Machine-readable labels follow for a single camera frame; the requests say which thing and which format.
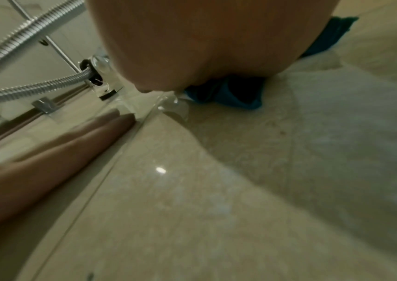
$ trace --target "shower hose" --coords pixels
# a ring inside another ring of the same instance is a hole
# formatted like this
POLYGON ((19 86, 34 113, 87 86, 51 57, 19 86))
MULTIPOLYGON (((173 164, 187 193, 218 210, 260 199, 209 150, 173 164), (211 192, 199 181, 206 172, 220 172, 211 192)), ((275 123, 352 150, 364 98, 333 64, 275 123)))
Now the shower hose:
MULTIPOLYGON (((68 0, 39 17, 26 21, 0 43, 0 69, 12 62, 28 47, 44 35, 52 33, 61 25, 85 11, 83 0, 68 0)), ((0 89, 0 102, 21 99, 68 87, 94 75, 91 68, 80 73, 36 84, 0 89)))

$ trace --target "bare skin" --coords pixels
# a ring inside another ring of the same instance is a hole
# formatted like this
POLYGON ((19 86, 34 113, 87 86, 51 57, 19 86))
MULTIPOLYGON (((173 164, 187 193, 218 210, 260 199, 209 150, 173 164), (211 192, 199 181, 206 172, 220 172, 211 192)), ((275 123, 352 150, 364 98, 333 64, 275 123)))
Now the bare skin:
POLYGON ((272 76, 314 42, 339 0, 87 0, 119 73, 142 92, 230 74, 272 76))
POLYGON ((115 110, 0 164, 0 222, 76 174, 134 124, 133 114, 115 110))

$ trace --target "hand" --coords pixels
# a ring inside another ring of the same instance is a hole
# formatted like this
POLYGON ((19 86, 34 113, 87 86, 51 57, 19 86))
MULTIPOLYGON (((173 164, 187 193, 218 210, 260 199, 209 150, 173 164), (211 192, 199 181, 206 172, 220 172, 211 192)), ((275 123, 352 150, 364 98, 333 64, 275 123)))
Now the hand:
POLYGON ((0 221, 20 212, 76 174, 135 124, 118 110, 0 164, 0 221))

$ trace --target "blue cloth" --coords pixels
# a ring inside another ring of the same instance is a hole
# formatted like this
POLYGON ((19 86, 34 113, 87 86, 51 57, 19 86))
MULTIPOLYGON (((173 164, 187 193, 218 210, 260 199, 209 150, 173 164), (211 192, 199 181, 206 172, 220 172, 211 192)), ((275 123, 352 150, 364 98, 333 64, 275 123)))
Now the blue cloth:
MULTIPOLYGON (((319 37, 301 57, 328 50, 358 19, 332 17, 319 37)), ((242 78, 233 75, 219 80, 209 80, 200 86, 189 86, 185 93, 197 103, 215 101, 226 106, 256 109, 262 106, 261 93, 264 81, 264 77, 242 78)))

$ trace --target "metal rod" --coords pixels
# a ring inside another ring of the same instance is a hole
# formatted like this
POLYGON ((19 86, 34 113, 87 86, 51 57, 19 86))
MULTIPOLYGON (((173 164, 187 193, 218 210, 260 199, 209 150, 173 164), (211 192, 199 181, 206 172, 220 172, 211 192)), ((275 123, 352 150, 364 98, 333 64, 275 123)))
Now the metal rod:
MULTIPOLYGON (((16 0, 7 0, 10 5, 25 19, 31 20, 33 19, 27 11, 16 1, 16 0)), ((70 68, 72 68, 73 71, 76 73, 80 73, 81 70, 78 68, 78 66, 70 59, 70 57, 58 46, 52 38, 49 36, 45 36, 46 41, 54 48, 56 53, 69 65, 70 68)))

